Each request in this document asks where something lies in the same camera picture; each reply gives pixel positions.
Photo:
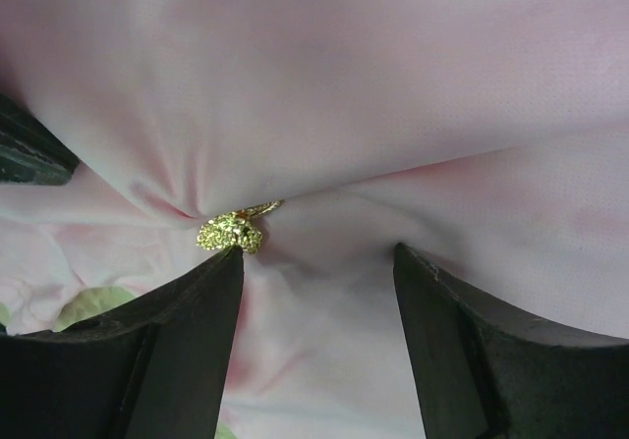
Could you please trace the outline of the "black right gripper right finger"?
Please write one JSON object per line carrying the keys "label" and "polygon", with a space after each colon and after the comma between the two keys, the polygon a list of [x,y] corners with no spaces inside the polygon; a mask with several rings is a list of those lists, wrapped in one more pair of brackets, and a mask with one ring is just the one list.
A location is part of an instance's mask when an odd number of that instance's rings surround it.
{"label": "black right gripper right finger", "polygon": [[429,438],[624,438],[628,343],[535,316],[398,245],[394,285]]}

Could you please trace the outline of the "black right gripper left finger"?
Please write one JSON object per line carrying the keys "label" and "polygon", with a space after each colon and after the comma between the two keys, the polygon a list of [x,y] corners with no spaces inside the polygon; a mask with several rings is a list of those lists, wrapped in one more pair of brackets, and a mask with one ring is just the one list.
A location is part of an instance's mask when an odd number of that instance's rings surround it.
{"label": "black right gripper left finger", "polygon": [[5,438],[211,438],[244,285],[231,248],[65,331],[1,338]]}

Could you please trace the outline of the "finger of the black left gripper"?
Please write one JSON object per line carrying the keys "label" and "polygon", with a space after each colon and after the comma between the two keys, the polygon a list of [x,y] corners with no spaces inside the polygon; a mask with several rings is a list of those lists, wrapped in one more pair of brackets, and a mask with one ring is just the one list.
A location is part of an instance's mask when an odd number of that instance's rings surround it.
{"label": "finger of the black left gripper", "polygon": [[32,114],[1,94],[1,183],[64,186],[80,159]]}

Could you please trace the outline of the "gold rhinestone brooch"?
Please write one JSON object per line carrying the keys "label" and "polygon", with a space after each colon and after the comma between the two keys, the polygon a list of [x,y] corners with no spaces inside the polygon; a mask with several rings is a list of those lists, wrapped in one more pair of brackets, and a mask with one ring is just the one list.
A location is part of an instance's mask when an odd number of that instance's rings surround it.
{"label": "gold rhinestone brooch", "polygon": [[282,204],[282,200],[275,200],[217,215],[200,227],[197,246],[204,250],[239,247],[245,253],[255,254],[264,239],[263,231],[256,226],[257,219]]}

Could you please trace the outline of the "pink garment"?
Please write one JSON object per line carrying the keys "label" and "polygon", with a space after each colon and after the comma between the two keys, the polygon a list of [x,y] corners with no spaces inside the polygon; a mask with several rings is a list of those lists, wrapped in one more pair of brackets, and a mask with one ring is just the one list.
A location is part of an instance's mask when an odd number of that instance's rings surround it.
{"label": "pink garment", "polygon": [[403,243],[538,316],[628,334],[628,0],[1,0],[1,89],[80,159],[1,191],[1,318],[143,295],[278,201],[245,265],[240,438],[424,434]]}

